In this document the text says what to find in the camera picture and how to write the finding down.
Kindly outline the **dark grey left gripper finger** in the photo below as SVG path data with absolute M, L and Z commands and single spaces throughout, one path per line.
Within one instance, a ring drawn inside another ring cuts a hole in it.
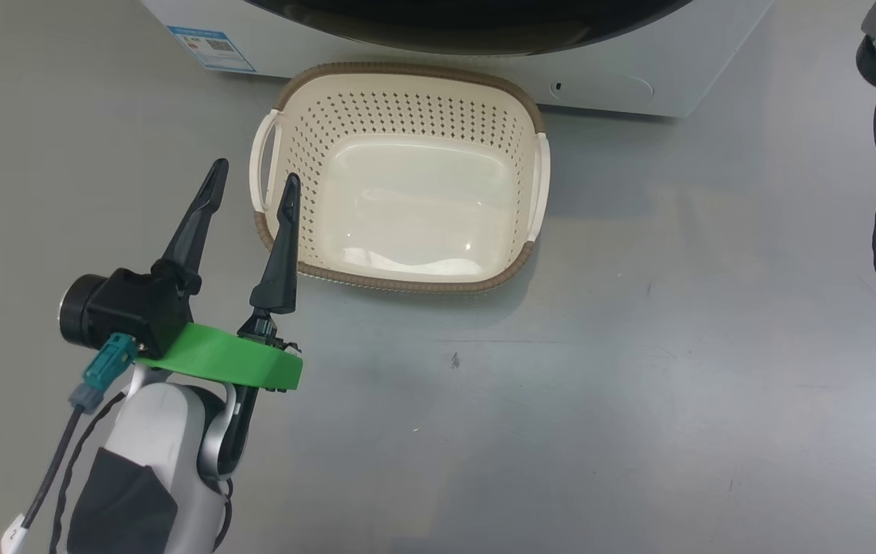
M 238 337 L 258 343 L 283 342 L 277 337 L 272 317 L 287 315 L 296 309 L 301 188 L 297 173 L 287 175 L 279 207 L 275 211 L 275 241 L 261 281 L 252 288 L 252 315 L 238 330 Z
M 163 255 L 152 266 L 153 274 L 165 275 L 175 282 L 182 297 L 192 297 L 201 291 L 199 267 L 212 217 L 219 211 L 226 192 L 228 172 L 226 159 L 212 163 Z

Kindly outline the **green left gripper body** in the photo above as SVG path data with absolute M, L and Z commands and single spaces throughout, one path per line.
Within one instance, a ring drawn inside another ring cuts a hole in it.
M 160 359 L 141 355 L 140 364 L 205 381 L 256 389 L 295 390 L 303 361 L 293 352 L 189 323 Z

